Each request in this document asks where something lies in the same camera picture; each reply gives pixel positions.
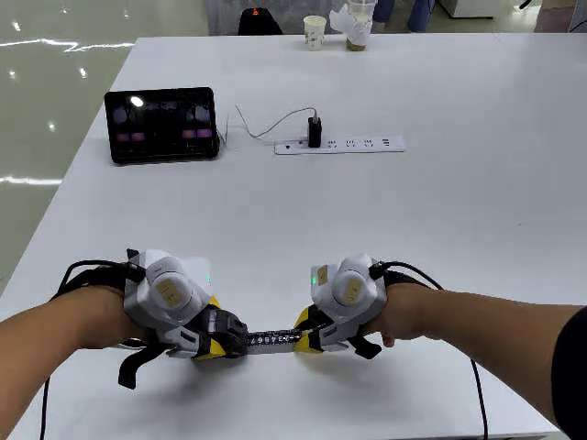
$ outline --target human arm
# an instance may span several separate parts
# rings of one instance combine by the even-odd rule
[[[367,328],[395,339],[442,339],[479,362],[555,423],[551,365],[563,326],[580,306],[538,305],[398,284]]]
[[[43,382],[79,348],[103,348],[143,331],[125,315],[121,292],[87,287],[0,323],[0,440]]]

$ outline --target paper cup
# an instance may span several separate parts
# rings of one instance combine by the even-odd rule
[[[304,17],[305,45],[310,50],[320,50],[326,26],[327,20],[323,16]]]

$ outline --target hand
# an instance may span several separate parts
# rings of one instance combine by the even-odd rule
[[[80,348],[105,348],[131,337],[144,339],[145,330],[127,316],[123,292],[110,287],[84,287],[53,300],[63,319],[76,319]]]
[[[393,347],[395,339],[428,336],[428,306],[439,293],[419,284],[394,284],[387,289],[387,304],[379,316],[365,325],[364,333],[381,332],[383,344]]]

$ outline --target black cable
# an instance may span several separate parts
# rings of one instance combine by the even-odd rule
[[[68,292],[65,290],[65,287],[67,286],[67,283],[69,282],[69,278],[72,275],[72,272],[75,268],[79,268],[80,266],[110,266],[113,268],[121,268],[126,265],[127,265],[127,263],[115,263],[114,261],[108,261],[106,259],[85,259],[85,260],[73,263],[65,271],[65,275],[63,275],[63,279],[61,280],[61,284],[59,285],[59,289],[57,290],[57,293],[55,293],[49,301],[52,301],[55,298],[57,298],[58,296],[61,296],[62,294],[64,294],[65,292]],[[47,429],[47,401],[49,398],[50,379],[51,379],[51,376],[49,376],[47,378],[47,380],[45,380],[45,385],[43,386],[43,405],[41,408],[41,415],[40,415],[39,440],[44,440],[45,430]]]
[[[583,21],[580,21],[577,25],[573,26],[570,30],[569,33],[573,33],[575,30],[577,30],[578,28],[580,28],[581,26],[583,26],[585,23],[587,23],[587,18],[585,18]]]
[[[440,284],[438,284],[435,280],[433,280],[432,277],[426,275],[422,270],[412,266],[411,264],[403,263],[402,261],[390,261],[390,262],[376,263],[373,266],[373,269],[375,271],[386,271],[389,268],[404,268],[404,269],[411,270],[412,272],[417,273],[420,277],[422,277],[423,279],[428,281],[430,284],[432,284],[438,290],[440,290],[440,291],[443,290],[442,286]],[[471,358],[470,358],[470,361],[471,361],[471,366],[473,368],[473,374],[475,375],[475,383],[477,384],[477,395],[479,396],[479,406],[481,408],[481,417],[483,420],[483,440],[488,440],[489,427],[487,425],[487,412],[485,411],[485,401],[483,400],[483,390],[482,390],[482,386],[481,386],[481,379],[479,377],[479,370],[477,369],[477,362],[475,362]]]
[[[530,5],[532,3],[532,0],[526,0],[525,2],[522,3],[522,5],[519,6],[520,11],[523,11],[524,9],[527,8],[528,5]]]

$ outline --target tissue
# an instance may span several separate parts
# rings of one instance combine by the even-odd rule
[[[363,21],[353,16],[346,4],[338,12],[330,11],[330,27],[346,34],[347,39],[357,46],[367,46],[372,24],[370,17]]]

